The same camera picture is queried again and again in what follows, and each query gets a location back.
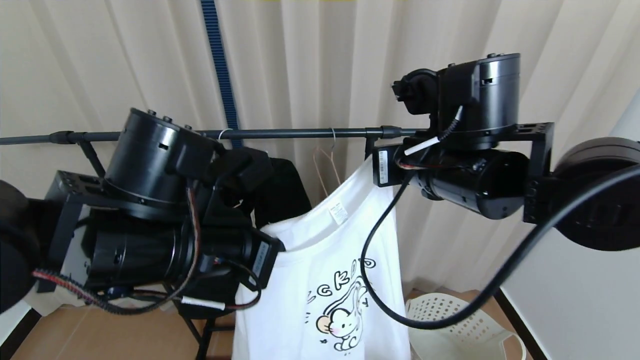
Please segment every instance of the white plastic basket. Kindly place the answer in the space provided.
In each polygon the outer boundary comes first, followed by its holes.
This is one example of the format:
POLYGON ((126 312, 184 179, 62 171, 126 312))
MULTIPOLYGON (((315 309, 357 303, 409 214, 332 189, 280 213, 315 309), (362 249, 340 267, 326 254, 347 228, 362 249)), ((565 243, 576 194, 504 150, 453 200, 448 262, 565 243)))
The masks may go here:
MULTIPOLYGON (((443 293, 430 293, 406 303, 407 317, 413 320, 440 320, 460 311, 465 301, 443 293)), ((505 359, 504 340, 515 336, 522 348, 522 360, 527 351, 520 337, 501 327, 480 310, 456 325, 439 330, 409 328, 409 339, 420 360, 499 360, 505 359)))

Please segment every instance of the cartoon mouse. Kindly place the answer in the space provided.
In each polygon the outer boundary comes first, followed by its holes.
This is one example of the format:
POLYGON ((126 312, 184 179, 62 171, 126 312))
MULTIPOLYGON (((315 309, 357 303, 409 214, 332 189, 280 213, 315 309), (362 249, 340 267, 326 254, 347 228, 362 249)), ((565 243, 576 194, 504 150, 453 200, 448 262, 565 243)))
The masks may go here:
POLYGON ((342 341, 334 344, 338 351, 350 350, 360 342, 362 336, 362 310, 360 301, 367 293, 367 288, 358 276, 354 279, 349 290, 338 300, 331 303, 323 311, 316 322, 319 331, 331 334, 342 341))

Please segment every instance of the curtain fold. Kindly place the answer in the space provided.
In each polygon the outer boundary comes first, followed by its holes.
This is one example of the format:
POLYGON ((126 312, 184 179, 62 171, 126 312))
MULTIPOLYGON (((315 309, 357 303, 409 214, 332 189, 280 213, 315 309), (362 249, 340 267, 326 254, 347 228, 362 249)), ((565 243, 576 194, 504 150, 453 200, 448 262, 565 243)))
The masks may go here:
MULTIPOLYGON (((640 85, 636 0, 216 1, 244 129, 428 127, 389 85, 488 53, 522 54, 520 122, 556 123, 552 161, 606 136, 640 85)), ((0 2, 2 136, 117 131, 130 107, 178 124, 226 122, 198 0, 0 2)), ((312 161, 332 139, 247 140, 301 172, 313 203, 324 193, 312 161)), ((502 149, 529 153, 526 143, 502 149)), ((108 163, 113 144, 97 146, 108 163)), ((364 140, 338 139, 340 178, 364 140)), ((77 147, 0 148, 0 176, 41 197, 56 169, 91 173, 77 147)), ((325 184, 333 170, 319 160, 325 184)), ((482 288, 529 230, 522 212, 487 220, 410 188, 397 210, 407 288, 482 288)))

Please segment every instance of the dark blue ribbed strip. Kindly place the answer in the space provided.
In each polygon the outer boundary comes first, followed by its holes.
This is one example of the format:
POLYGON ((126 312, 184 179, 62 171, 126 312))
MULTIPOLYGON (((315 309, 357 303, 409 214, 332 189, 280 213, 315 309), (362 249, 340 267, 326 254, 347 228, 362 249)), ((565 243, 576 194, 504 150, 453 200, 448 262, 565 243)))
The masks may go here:
MULTIPOLYGON (((234 90, 231 86, 229 78, 229 69, 227 67, 227 58, 225 56, 225 48, 222 46, 222 36, 220 35, 220 26, 218 25, 218 12, 214 0, 200 0, 202 4, 202 14, 204 15, 204 24, 207 28, 209 36, 209 44, 211 45, 211 55, 213 56, 213 64, 216 67, 218 75, 218 84, 220 86, 220 95, 222 97, 222 105, 225 108, 225 116, 227 117, 227 126, 231 129, 238 130, 238 113, 236 110, 236 102, 234 100, 234 90)), ((231 140, 233 147, 242 147, 242 140, 231 140)))

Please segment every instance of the white cable sleeve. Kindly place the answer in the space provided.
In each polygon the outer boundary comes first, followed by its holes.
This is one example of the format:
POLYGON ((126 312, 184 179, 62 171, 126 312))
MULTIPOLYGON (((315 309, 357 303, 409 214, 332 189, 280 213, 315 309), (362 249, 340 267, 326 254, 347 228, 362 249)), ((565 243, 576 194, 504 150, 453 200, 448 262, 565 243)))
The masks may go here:
POLYGON ((214 309, 220 309, 220 310, 224 310, 225 309, 225 303, 224 302, 217 302, 217 301, 211 301, 211 300, 202 300, 202 299, 194 299, 193 297, 188 297, 188 296, 183 296, 182 300, 180 302, 183 303, 183 304, 189 304, 189 305, 213 307, 214 309))
POLYGON ((437 137, 437 136, 432 137, 432 138, 430 138, 429 140, 423 141, 423 142, 419 143, 418 145, 416 145, 416 146, 412 146, 412 147, 410 147, 409 149, 405 150, 405 151, 404 151, 404 154, 405 154, 405 155, 411 155, 411 154, 413 154, 414 152, 418 152, 418 151, 420 151, 420 150, 426 149, 426 148, 428 148, 429 146, 435 145, 435 144, 437 144, 437 143, 439 143, 439 142, 440 142, 440 139, 438 139, 438 137, 437 137))

